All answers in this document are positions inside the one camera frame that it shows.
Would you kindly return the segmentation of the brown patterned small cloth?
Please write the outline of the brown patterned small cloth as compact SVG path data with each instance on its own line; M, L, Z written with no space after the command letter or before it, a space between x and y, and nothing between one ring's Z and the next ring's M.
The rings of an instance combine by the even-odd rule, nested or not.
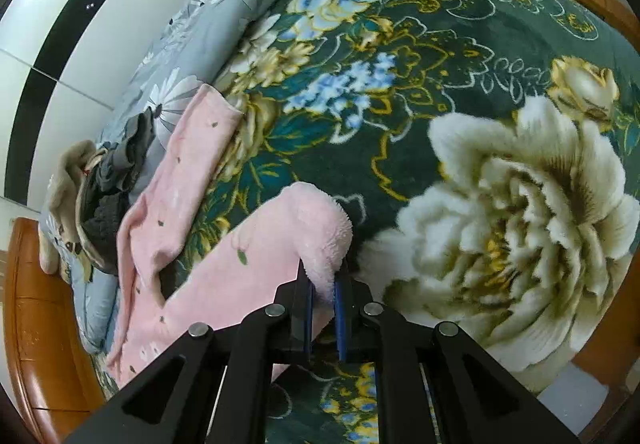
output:
M102 161L102 159L106 156L108 150L105 148L100 148L98 150L96 150L96 152L93 152L93 154L89 157L89 159L87 160L84 168L82 169L82 171L84 172L85 175L89 175L91 173L91 171L100 164L100 162Z

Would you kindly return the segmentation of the dark grey garment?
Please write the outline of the dark grey garment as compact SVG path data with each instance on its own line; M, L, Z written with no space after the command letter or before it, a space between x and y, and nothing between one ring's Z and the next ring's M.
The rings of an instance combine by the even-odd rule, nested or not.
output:
M75 211L80 244L91 265L105 274L118 274L117 233L154 138L153 111L148 108L127 121L122 140L106 146L80 186Z

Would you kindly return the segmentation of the orange wooden headboard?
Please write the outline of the orange wooden headboard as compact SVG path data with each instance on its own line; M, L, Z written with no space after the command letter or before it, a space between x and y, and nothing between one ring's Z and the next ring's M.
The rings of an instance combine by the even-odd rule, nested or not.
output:
M105 403L82 348L73 294L40 268L37 223L19 217L6 251L3 327L17 409L40 442L61 443Z

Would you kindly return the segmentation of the pink fleece pajama pants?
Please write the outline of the pink fleece pajama pants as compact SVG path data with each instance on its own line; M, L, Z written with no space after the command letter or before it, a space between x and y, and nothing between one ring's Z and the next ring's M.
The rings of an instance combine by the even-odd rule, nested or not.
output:
M316 289L318 332L331 318L334 275L352 243L352 222L308 183L284 187L213 248L169 297L160 272L174 262L241 111L202 85L170 135L162 162L117 233L119 310L105 368L123 388L194 323L222 329L273 300L302 269Z

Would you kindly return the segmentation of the grey floral duvet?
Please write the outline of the grey floral duvet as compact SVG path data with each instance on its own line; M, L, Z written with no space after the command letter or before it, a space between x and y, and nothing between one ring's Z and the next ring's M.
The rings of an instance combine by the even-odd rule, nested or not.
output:
M155 138L137 182L132 204L149 184L166 152L170 135L198 88L212 83L236 48L242 50L235 69L243 69L267 48L267 9L276 0L187 0L165 26L137 66L120 96L96 148L117 144L127 121L151 108ZM107 351L115 328L117 275L91 268L85 274L77 259L61 261L70 272L75 320L81 346L89 354Z

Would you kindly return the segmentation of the white black wardrobe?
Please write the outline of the white black wardrobe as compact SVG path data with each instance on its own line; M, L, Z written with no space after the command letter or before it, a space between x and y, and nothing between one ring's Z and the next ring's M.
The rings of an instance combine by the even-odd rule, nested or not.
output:
M184 0L11 0L1 15L1 196L39 211Z

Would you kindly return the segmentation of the teal floral bed blanket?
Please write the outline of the teal floral bed blanket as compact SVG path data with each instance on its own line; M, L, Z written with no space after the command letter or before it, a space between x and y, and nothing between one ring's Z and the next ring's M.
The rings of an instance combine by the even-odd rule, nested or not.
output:
M242 118L162 294L225 226L308 183L352 222L340 268L376 302L456 323L543 391L639 280L634 46L574 0L278 0L264 16L266 50L235 69L236 48L204 83ZM318 355L273 369L270 443L378 442L374 365L340 362L328 308Z

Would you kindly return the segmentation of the beige yellow knit sweater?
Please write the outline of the beige yellow knit sweater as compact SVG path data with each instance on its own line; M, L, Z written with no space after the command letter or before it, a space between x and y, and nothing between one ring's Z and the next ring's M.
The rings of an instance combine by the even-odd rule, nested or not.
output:
M49 275L58 271L62 260L77 259L85 274L95 268L80 244L75 211L80 186L87 177L82 169L98 149L92 141L79 141L55 164L38 226L39 263Z

